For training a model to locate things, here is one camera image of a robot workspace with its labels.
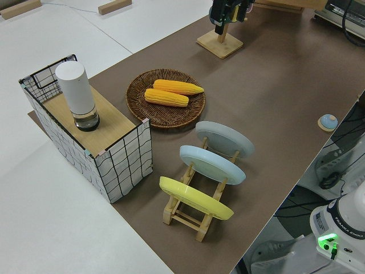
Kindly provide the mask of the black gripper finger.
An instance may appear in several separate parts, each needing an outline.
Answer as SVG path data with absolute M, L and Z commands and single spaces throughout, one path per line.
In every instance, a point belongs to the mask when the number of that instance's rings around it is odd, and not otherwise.
M 227 12 L 227 0 L 213 1 L 213 20 L 216 25 L 216 33 L 222 34 Z
M 248 9 L 248 1 L 242 0 L 238 7 L 238 13 L 237 13 L 238 21 L 244 21 L 247 9 Z

